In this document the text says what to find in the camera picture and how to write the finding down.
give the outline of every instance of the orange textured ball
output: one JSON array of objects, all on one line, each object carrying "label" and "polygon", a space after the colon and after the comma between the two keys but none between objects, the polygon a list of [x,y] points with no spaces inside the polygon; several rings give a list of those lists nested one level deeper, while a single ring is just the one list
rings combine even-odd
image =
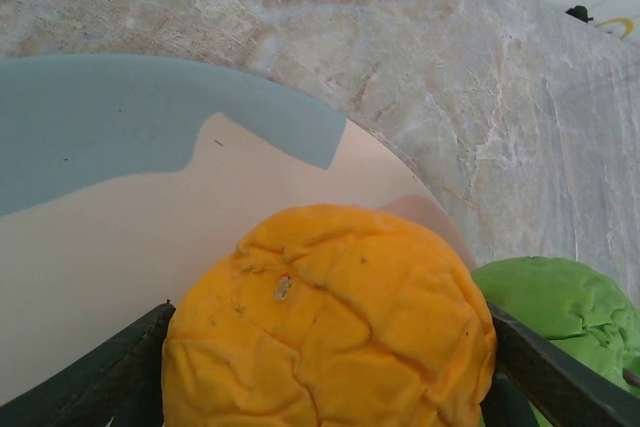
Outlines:
[{"label": "orange textured ball", "polygon": [[167,427],[477,427],[496,337],[436,234],[356,207],[288,209],[186,295],[163,351]]}]

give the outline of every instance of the gray marble surface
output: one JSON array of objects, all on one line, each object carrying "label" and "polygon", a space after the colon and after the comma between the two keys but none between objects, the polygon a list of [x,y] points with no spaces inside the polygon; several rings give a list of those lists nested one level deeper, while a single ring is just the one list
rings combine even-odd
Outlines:
[{"label": "gray marble surface", "polygon": [[640,304],[640,50],[534,0],[0,0],[0,56],[214,62],[347,114],[480,263],[587,262]]}]

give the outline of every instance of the yellow object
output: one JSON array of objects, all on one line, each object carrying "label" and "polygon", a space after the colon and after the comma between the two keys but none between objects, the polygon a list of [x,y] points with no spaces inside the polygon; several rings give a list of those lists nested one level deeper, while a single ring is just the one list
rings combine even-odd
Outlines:
[{"label": "yellow object", "polygon": [[616,17],[615,19],[605,20],[604,22],[600,22],[596,24],[594,27],[599,29],[600,27],[604,27],[605,25],[611,24],[622,24],[624,25],[624,34],[620,36],[621,39],[624,39],[627,35],[633,32],[633,20],[627,19],[626,17]]},{"label": "yellow object", "polygon": [[187,294],[163,350],[167,427],[477,427],[496,337],[436,234],[313,205],[258,225]]}]

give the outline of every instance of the light blue paint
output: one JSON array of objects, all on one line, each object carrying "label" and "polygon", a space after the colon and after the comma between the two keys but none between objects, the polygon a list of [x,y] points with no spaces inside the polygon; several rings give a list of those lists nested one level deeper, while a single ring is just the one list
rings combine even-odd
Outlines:
[{"label": "light blue paint", "polygon": [[114,177],[183,169],[217,112],[323,169],[346,125],[304,94],[210,64],[135,55],[0,61],[0,215]]}]

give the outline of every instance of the green ball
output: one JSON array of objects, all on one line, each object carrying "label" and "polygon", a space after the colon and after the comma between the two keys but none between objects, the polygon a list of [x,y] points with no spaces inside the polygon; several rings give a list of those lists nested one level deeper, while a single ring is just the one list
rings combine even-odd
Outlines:
[{"label": "green ball", "polygon": [[614,384],[640,394],[622,376],[623,368],[640,374],[640,311],[607,276],[573,260],[547,257],[492,262],[471,275],[488,302]]}]

